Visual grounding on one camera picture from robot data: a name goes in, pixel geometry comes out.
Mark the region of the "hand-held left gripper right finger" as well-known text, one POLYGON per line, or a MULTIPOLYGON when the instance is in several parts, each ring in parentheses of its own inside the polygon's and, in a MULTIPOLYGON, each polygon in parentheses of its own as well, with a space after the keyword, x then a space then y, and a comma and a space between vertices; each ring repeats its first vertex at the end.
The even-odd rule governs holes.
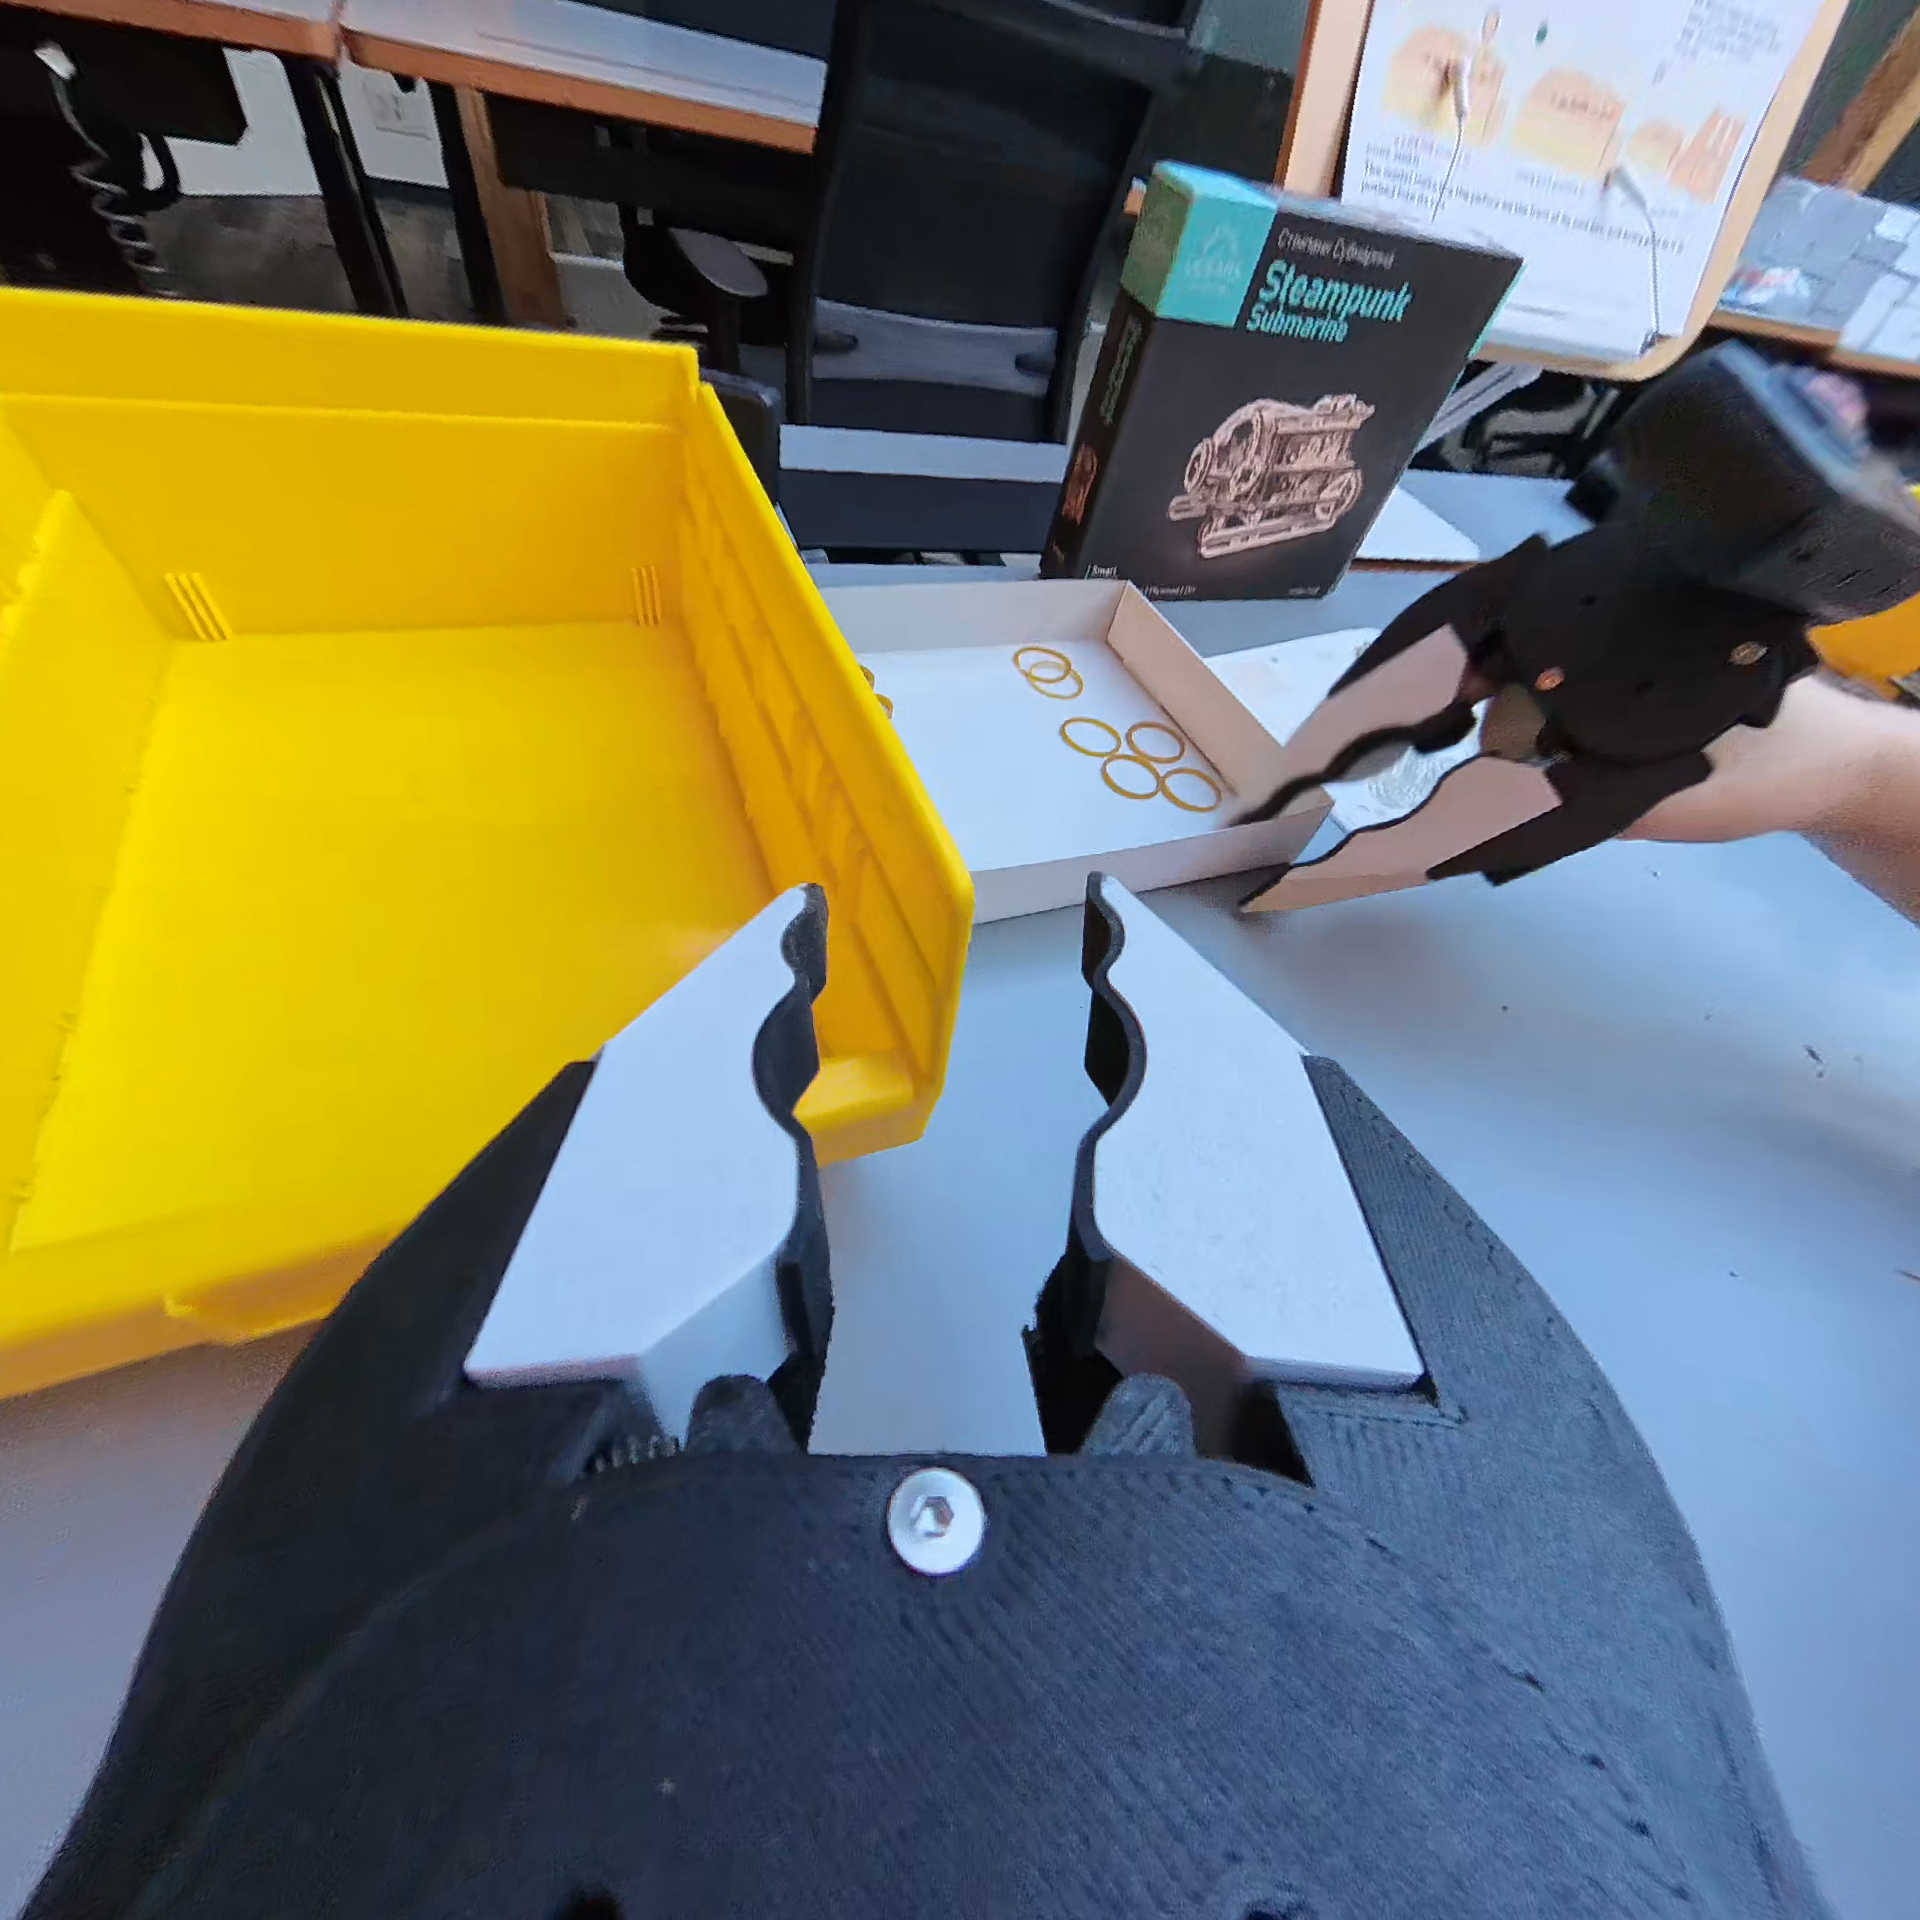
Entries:
POLYGON ((1189 1404, 1416 1385, 1300 1043, 1107 873, 1088 879, 1080 968, 1103 1109, 1030 1329, 1044 1402, 1088 1402, 1096 1369, 1162 1377, 1189 1404))

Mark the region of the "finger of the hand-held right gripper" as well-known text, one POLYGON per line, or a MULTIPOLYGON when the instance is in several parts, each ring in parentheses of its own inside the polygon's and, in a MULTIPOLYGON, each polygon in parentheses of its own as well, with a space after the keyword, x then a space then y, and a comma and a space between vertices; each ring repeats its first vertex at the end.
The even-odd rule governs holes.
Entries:
POLYGON ((1276 812, 1327 783, 1364 777, 1403 751, 1456 745, 1475 708, 1510 679, 1509 607, 1550 544, 1526 537, 1397 612, 1286 739, 1276 812))
POLYGON ((1426 884, 1434 873, 1562 808, 1552 771, 1475 755, 1447 768, 1413 812, 1349 832, 1331 852, 1286 864, 1237 903, 1242 916, 1288 915, 1426 884))

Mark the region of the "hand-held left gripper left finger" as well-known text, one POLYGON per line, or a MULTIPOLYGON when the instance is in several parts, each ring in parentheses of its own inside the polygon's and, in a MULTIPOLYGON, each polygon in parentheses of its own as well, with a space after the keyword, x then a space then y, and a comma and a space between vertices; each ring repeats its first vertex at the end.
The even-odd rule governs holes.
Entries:
POLYGON ((751 1377, 808 1441, 832 1335, 813 1143, 827 899, 781 891, 591 1057, 464 1361, 474 1385, 614 1381, 685 1445, 751 1377))

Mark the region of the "white cardboard box tray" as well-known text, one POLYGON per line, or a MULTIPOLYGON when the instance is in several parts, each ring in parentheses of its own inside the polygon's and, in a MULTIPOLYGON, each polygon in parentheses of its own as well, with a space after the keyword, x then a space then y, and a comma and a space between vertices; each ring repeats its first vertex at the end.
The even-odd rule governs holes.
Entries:
POLYGON ((1331 812, 1309 787, 1246 823, 1317 701, 1224 661, 1132 586, 832 586, 826 604, 869 675, 973 880, 973 924, 1078 905, 1107 873, 1133 893, 1268 873, 1331 812))

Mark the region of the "yellow plastic bin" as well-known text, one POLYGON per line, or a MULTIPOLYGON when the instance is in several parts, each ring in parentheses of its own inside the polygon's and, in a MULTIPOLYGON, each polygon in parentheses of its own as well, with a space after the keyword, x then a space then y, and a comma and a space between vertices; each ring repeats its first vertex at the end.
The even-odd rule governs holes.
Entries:
POLYGON ((822 1164, 973 884, 682 345, 3 298, 3 1385, 325 1316, 564 1065, 830 903, 822 1164))
POLYGON ((1879 616, 1812 632, 1821 668, 1888 704, 1918 706, 1918 596, 1879 616))

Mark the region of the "person's right forearm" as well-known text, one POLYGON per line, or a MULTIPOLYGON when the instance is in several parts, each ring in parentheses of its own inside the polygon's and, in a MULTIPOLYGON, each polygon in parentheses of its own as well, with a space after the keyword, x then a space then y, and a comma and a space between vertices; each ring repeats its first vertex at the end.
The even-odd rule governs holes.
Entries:
POLYGON ((1623 836, 1711 847, 1805 836, 1909 922, 1918 920, 1918 712, 1824 679, 1788 685, 1768 727, 1707 747, 1710 773, 1623 836))

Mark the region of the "black model kit box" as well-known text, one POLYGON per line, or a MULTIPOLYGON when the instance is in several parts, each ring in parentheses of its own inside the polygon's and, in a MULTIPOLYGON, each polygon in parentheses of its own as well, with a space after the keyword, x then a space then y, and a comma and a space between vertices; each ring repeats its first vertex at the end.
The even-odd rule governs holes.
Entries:
POLYGON ((1162 161, 1040 576, 1331 592, 1519 273, 1504 247, 1162 161))

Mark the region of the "group of yellow rubber bands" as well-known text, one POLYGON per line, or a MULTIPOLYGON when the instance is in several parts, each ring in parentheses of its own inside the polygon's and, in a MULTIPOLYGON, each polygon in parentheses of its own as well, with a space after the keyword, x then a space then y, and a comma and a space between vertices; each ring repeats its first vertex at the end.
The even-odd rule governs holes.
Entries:
POLYGON ((1067 809, 1080 799, 1211 819, 1229 789, 1102 644, 942 647, 859 664, 930 794, 1067 809))

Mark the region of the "white instruction sheet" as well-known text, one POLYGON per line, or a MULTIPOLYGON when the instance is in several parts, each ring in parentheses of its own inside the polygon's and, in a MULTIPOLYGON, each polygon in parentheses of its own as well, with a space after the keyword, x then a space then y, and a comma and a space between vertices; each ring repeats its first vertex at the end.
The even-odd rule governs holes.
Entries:
POLYGON ((1340 197, 1519 258, 1496 345, 1624 363, 1694 307, 1816 3, 1380 3, 1359 44, 1340 197))

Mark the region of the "instruction poster board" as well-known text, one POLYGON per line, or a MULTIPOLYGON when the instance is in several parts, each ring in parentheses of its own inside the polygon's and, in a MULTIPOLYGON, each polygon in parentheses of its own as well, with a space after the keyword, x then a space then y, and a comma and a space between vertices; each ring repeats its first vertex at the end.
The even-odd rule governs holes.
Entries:
MULTIPOLYGON (((1496 363, 1643 383, 1710 332, 1812 351, 1836 368, 1916 376, 1916 199, 1875 199, 1876 179, 1916 146, 1916 4, 1836 4, 1811 80, 1789 84, 1789 133, 1749 168, 1686 337, 1640 359, 1592 363, 1499 345, 1496 363)), ((1372 4, 1307 4, 1276 183, 1336 195, 1359 44, 1372 4)))

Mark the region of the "black office chair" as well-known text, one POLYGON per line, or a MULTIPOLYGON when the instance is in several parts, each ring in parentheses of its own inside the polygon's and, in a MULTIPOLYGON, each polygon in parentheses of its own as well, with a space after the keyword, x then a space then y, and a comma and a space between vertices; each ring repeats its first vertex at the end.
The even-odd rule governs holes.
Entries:
POLYGON ((1195 4, 837 4, 804 156, 679 136, 621 271, 797 426, 1062 444, 1096 261, 1195 4))

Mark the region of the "wooden desk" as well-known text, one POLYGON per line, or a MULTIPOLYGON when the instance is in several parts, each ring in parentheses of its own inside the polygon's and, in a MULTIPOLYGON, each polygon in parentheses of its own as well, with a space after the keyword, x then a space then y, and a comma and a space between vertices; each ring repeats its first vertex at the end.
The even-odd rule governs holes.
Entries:
POLYGON ((827 63, 776 42, 613 4, 36 3, 93 28, 278 59, 354 304, 405 311, 389 236, 349 131, 341 64, 398 80, 806 153, 827 63))

